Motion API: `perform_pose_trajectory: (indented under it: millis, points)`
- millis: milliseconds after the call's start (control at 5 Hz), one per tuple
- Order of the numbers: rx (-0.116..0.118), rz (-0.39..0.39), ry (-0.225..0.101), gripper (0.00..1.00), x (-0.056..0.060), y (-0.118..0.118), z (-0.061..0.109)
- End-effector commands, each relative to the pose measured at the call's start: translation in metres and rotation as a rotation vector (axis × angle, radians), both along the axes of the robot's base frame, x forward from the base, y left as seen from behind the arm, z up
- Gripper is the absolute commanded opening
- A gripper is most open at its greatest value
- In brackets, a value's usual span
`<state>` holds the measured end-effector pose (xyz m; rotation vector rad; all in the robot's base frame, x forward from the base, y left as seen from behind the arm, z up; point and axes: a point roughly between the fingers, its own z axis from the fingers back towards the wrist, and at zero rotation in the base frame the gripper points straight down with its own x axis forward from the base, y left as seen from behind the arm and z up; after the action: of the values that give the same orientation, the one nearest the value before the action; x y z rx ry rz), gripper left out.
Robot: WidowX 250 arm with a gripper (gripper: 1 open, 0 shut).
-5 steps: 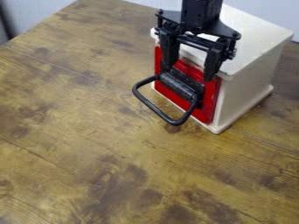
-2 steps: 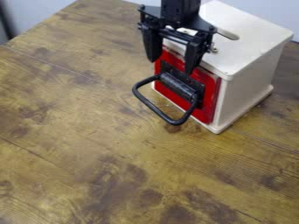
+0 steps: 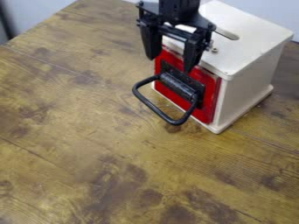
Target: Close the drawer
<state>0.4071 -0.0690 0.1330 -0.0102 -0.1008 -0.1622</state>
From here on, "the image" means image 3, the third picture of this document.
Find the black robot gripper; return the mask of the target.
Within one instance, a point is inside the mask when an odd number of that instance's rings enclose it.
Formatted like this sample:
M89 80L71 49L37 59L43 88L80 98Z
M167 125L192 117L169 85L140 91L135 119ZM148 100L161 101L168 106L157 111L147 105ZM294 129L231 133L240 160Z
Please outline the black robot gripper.
M206 50L206 41L216 25L199 13L202 0L140 0L136 3L144 54L153 60L163 49L163 36L185 40L183 49L183 71L188 74L199 64Z

